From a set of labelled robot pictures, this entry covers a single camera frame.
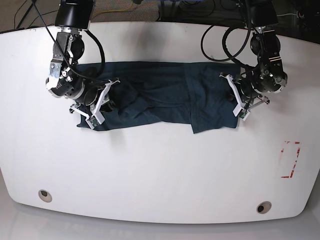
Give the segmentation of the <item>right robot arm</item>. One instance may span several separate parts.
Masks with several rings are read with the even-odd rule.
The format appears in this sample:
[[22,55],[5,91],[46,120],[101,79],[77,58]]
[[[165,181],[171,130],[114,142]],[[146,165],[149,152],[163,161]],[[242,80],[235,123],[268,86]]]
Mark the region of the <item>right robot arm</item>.
[[[61,30],[53,38],[53,55],[45,85],[54,97],[74,101],[70,113],[77,110],[88,113],[97,107],[99,98],[102,99],[101,112],[118,108],[111,94],[103,96],[107,83],[102,79],[106,68],[105,51],[89,30],[95,5],[94,0],[62,0],[54,23]],[[101,61],[99,65],[85,69],[79,68],[79,60],[85,51],[82,31],[97,45]]]

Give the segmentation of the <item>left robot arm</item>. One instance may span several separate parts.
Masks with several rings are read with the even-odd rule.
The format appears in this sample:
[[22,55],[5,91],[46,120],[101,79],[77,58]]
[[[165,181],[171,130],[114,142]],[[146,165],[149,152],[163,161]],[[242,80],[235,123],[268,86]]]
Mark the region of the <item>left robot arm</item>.
[[237,6],[246,26],[253,30],[250,49],[257,56],[256,66],[244,66],[238,80],[241,99],[253,100],[264,93],[278,93],[288,82],[280,57],[281,44],[274,26],[278,17],[271,0],[238,0]]

